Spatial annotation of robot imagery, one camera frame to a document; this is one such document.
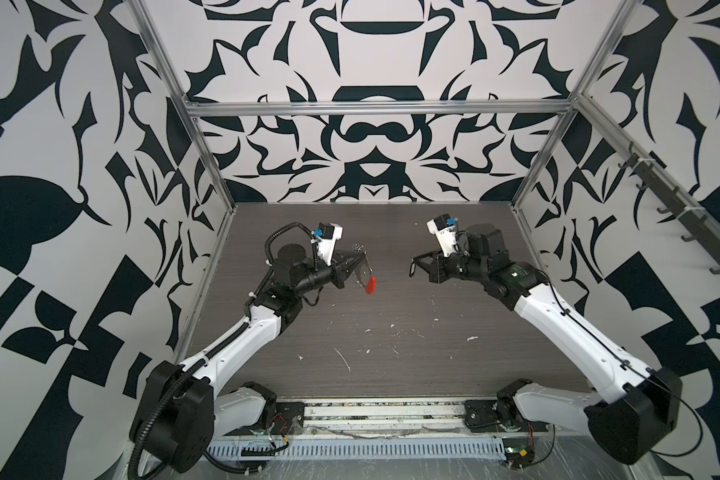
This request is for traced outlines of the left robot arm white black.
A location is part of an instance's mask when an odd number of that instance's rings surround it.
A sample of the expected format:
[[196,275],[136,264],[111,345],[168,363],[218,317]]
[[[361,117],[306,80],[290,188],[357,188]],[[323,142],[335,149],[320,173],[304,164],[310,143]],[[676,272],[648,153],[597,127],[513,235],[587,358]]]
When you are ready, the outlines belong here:
[[163,361],[151,371],[130,427],[128,478],[153,479],[166,468],[184,473],[201,458],[241,472],[241,467],[214,458],[209,447],[239,429],[268,430],[277,396],[256,382],[229,394],[224,387],[295,321],[309,302],[307,293],[320,293],[327,285],[342,289],[350,278],[367,292],[375,289],[362,246],[338,251],[316,247],[311,257],[298,244],[283,246],[250,292],[237,323],[180,363]]

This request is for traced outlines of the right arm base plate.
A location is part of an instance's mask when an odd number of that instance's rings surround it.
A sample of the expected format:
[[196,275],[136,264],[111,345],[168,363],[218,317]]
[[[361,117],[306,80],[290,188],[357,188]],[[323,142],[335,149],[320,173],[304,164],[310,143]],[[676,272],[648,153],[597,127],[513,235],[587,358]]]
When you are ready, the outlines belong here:
[[464,402],[463,422],[472,433],[528,433],[547,432],[543,422],[531,422],[523,417],[512,400],[469,399]]

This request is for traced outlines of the large keyring with red handle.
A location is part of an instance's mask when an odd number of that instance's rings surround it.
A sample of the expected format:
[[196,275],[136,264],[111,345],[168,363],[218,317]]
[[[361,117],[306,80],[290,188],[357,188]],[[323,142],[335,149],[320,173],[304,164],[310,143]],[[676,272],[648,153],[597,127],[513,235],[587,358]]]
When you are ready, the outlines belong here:
[[[355,244],[353,246],[353,251],[365,251],[367,253],[366,248],[359,244]],[[370,267],[369,267],[369,284],[367,286],[362,286],[362,287],[366,294],[371,295],[375,292],[376,285],[377,285],[377,280],[376,280],[376,277],[374,276],[373,269],[370,265]]]

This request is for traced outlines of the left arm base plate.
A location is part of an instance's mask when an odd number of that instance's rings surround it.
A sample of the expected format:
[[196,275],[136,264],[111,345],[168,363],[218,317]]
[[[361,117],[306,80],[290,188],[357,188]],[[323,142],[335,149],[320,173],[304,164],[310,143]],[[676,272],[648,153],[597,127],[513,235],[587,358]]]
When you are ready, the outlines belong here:
[[300,401],[276,402],[266,406],[260,429],[271,435],[296,433],[303,427],[306,404]]

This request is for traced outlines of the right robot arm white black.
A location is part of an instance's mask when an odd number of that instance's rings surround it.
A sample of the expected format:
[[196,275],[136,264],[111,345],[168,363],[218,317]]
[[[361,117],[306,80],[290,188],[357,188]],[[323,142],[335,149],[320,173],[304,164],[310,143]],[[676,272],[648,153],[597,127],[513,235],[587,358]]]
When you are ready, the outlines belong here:
[[413,258],[432,283],[480,284],[492,298],[540,331],[584,375],[591,390],[576,392],[518,379],[496,394],[489,410],[466,409],[473,432],[498,424],[517,431],[546,423],[589,435],[612,459],[633,465],[672,433],[683,384],[672,370],[653,369],[617,345],[567,303],[549,277],[511,260],[502,232],[491,224],[467,230],[447,214],[428,221],[438,249]]

